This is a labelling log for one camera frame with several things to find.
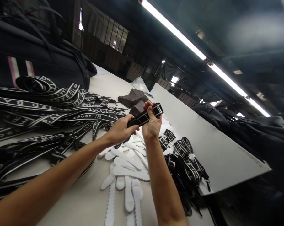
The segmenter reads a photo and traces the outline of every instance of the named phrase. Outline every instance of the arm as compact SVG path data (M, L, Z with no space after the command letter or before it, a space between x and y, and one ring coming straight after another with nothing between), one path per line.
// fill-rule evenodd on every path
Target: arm
M172 176L163 155L158 139L162 116L156 118L150 101L144 104L148 109L149 123L143 126L143 137L146 145L149 166L150 184L159 225L188 225Z
M2 199L0 226L36 225L101 151L121 143L139 129L126 128L132 118L127 115L119 119L104 136Z

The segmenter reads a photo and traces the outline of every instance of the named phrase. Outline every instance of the striped trim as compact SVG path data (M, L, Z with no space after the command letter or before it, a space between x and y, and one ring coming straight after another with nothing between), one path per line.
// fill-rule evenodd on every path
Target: striped trim
M31 61L26 61L28 76L35 76L33 64Z
M18 88L18 86L15 82L16 79L19 77L19 68L17 66L16 58L8 56L8 63L9 63L9 67L10 67L11 78L12 78L14 88Z

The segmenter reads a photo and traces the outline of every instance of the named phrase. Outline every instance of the window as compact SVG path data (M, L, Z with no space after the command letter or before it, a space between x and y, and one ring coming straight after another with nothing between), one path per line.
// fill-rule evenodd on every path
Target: window
M104 13L99 13L95 36L101 42L122 53L128 36L128 30Z
M81 13L82 13L82 8L80 7L79 29L80 29L80 30L83 30Z
M122 53L129 33L128 30L96 7L92 5L90 5L90 7L92 8L92 14L87 27L85 28L86 31L100 39L101 42ZM84 31L82 26L81 8L79 29Z
M177 84L178 81L179 81L179 78L173 76L172 79L171 79L171 86L174 87L175 84Z

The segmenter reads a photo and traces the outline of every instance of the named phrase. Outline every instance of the ceiling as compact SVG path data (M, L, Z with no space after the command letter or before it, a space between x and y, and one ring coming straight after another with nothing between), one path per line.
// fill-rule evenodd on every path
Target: ceiling
M261 115L138 0L88 0L243 114ZM281 0L148 0L271 115L284 118Z

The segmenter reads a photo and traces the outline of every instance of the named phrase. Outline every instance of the brown fabric piece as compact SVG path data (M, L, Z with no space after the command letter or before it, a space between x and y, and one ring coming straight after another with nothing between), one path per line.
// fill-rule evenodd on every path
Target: brown fabric piece
M144 111L143 105L144 105L144 103L147 102L148 100L149 100L148 97L143 96L143 97L141 98L141 100L140 100L136 105L134 105L134 106L130 109L129 113L132 114L132 115L135 116L135 117L136 117L137 115L139 115L141 112Z
M122 104L124 104L128 108L132 108L134 105L136 105L142 97L144 97L143 91L137 90L137 89L131 89L129 92L129 95L126 96L119 96L118 101Z

